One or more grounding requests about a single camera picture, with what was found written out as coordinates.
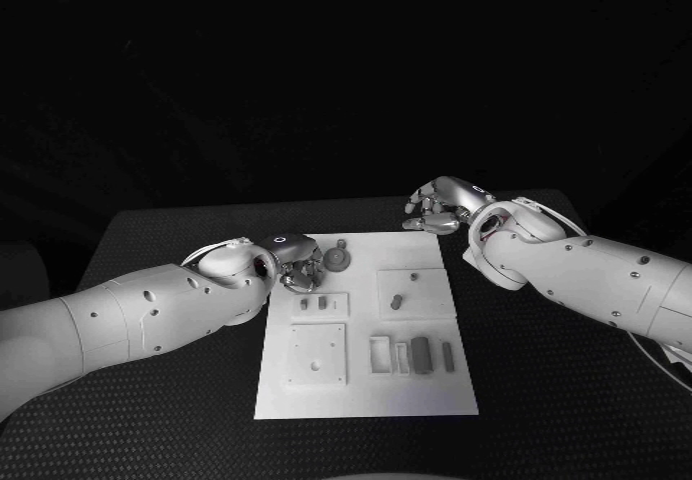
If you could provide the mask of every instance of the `black fabric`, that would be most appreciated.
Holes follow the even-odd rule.
[[[551,190],[503,192],[574,219]],[[405,198],[122,212],[81,288],[274,232],[399,231]],[[255,421],[267,310],[160,357],[36,398],[0,439],[0,478],[326,478],[424,472],[465,478],[690,478],[692,399],[626,334],[509,292],[440,237],[477,417]]]

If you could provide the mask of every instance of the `black background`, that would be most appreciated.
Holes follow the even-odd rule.
[[[556,188],[594,234],[692,259],[689,2],[174,20],[95,3],[1,11],[1,236],[37,246],[53,295],[119,210],[440,175]]]

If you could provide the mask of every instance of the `robotic hand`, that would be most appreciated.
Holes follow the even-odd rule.
[[[464,260],[507,290],[526,283],[585,316],[692,352],[692,268],[647,250],[587,235],[548,207],[520,197],[499,202],[481,188],[438,177],[411,196],[422,216],[403,228],[437,235],[468,224]],[[546,211],[579,236],[565,231]]]
[[[73,295],[0,312],[0,421],[94,370],[170,352],[251,320],[277,277],[321,280],[314,239],[282,234],[199,249],[181,265],[132,272]]]

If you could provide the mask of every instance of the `table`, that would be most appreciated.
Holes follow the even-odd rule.
[[[523,195],[578,221],[555,190]],[[405,197],[121,212],[79,289],[179,263],[200,246],[280,232],[399,231]],[[0,479],[689,478],[692,398],[626,334],[509,292],[440,237],[478,417],[252,420],[267,307],[246,324],[89,374],[14,413]]]

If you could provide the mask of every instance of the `white object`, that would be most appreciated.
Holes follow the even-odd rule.
[[[285,383],[346,385],[346,325],[291,325]]]
[[[288,326],[329,324],[334,320],[297,320],[292,317],[295,295],[278,285],[271,293],[267,316],[255,419],[477,415],[457,319],[383,321],[379,318],[378,271],[444,268],[437,237],[414,231],[308,235],[323,251],[343,238],[352,255],[349,268],[339,273],[327,272],[314,292],[316,303],[318,295],[349,294],[349,316],[337,321],[346,324],[347,384],[339,388],[285,384],[282,364],[292,333]],[[427,337],[435,366],[444,365],[441,344],[450,342],[455,372],[435,368],[429,375],[372,375],[369,339],[382,336],[389,337],[392,347],[415,337]]]
[[[370,337],[370,373],[373,375],[392,374],[389,337]]]
[[[318,299],[326,297],[324,310],[320,310]],[[303,310],[300,303],[307,300],[307,308]],[[347,319],[349,318],[349,294],[347,293],[310,293],[292,296],[292,313],[295,321]]]
[[[380,270],[378,272],[379,316],[383,320],[454,318],[447,270]],[[392,308],[392,298],[402,296],[401,307]]]
[[[411,375],[411,365],[408,362],[408,345],[398,343],[395,345],[396,350],[396,373],[399,375]]]

